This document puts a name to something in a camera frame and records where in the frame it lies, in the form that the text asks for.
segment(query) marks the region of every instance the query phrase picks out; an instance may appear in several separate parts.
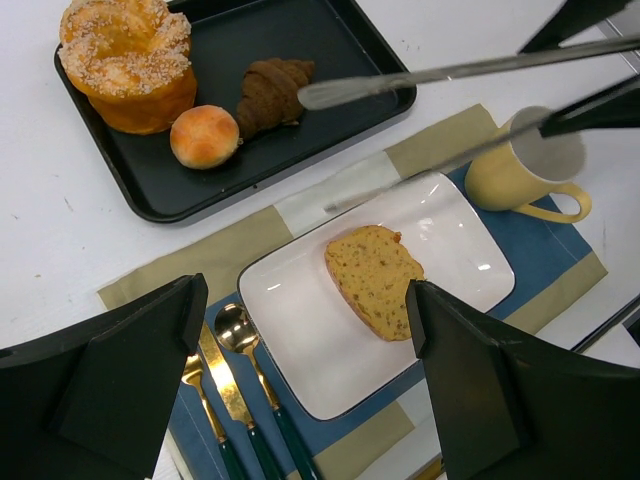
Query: cup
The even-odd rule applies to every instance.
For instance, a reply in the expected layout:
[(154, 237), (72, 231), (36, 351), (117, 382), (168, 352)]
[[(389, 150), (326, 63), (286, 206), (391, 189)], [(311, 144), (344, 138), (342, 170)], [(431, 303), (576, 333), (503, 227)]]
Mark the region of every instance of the cup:
[[(496, 136), (550, 113), (545, 107), (524, 108)], [(471, 201), (484, 210), (513, 210), (549, 222), (574, 223), (591, 212), (591, 197), (571, 182), (585, 162), (580, 134), (543, 138), (535, 128), (475, 158), (465, 177), (465, 188)], [(567, 215), (530, 205), (549, 193), (573, 197), (580, 212)]]

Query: beige placemat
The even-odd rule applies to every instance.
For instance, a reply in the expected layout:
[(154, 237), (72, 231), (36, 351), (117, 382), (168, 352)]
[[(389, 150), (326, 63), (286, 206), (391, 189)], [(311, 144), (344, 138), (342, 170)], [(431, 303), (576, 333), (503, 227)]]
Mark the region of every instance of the beige placemat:
[[(384, 152), (372, 155), (303, 192), (261, 210), (182, 250), (154, 260), (100, 290), (108, 309), (124, 305), (180, 275), (203, 273), (209, 304), (236, 290), (249, 264), (330, 219), (322, 210), (336, 194), (367, 191), (406, 178), (477, 145), (497, 129), (475, 105), (432, 125)], [(587, 255), (506, 321), (536, 333), (606, 275), (595, 254)], [(402, 399), (316, 456), (327, 479), (351, 480), (415, 426)], [(297, 473), (290, 476), (297, 478)]]

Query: black tray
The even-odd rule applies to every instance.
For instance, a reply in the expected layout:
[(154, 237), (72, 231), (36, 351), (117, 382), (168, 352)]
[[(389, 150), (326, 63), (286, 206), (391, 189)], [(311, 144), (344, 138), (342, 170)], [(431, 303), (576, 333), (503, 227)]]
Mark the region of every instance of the black tray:
[[(244, 71), (269, 57), (314, 60), (314, 81), (406, 71), (353, 0), (182, 0), (169, 8), (192, 24), (197, 105), (219, 105), (234, 114)], [(162, 223), (222, 210), (403, 113), (416, 97), (413, 88), (305, 112), (298, 127), (255, 137), (222, 167), (195, 171), (175, 159), (168, 131), (137, 136), (107, 127), (69, 82), (57, 50), (54, 62), (129, 206)]]

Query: placemat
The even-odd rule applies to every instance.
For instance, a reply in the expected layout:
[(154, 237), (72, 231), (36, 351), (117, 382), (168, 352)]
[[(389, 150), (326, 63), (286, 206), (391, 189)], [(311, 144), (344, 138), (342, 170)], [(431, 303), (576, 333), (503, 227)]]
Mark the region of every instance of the placemat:
[[(202, 272), (210, 287), (206, 319), (211, 324), (222, 305), (237, 300), (236, 280), (244, 267), (331, 218), (322, 209), (327, 200), (406, 178), (478, 144), (496, 128), (489, 113), (476, 105), (318, 185), (135, 270), (99, 294), (106, 307), (112, 309), (180, 275)], [(466, 168), (448, 174), (463, 194)], [(557, 210), (548, 197), (537, 204)], [(512, 212), (477, 212), (516, 276), (514, 291), (490, 312), (495, 318), (536, 333), (606, 275), (603, 265), (573, 226)], [(428, 392), (419, 365), (348, 414), (319, 422), (297, 404), (264, 349), (259, 348), (257, 355), (328, 480), (355, 478), (429, 415)], [(227, 354), (226, 358), (283, 469), (290, 478), (296, 478), (293, 461), (249, 361), (235, 354)], [(263, 478), (242, 425), (229, 419), (212, 383), (206, 390), (251, 478)], [(179, 390), (170, 431), (194, 478), (227, 478), (216, 440), (197, 394), (190, 387), (183, 385)]]

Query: croissant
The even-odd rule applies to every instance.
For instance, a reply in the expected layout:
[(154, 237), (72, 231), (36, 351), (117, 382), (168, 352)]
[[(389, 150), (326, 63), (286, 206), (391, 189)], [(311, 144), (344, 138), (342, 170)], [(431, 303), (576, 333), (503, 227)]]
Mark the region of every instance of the croissant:
[(304, 108), (298, 90), (311, 82), (315, 63), (271, 58), (249, 65), (236, 120), (244, 141), (278, 125), (296, 125)]

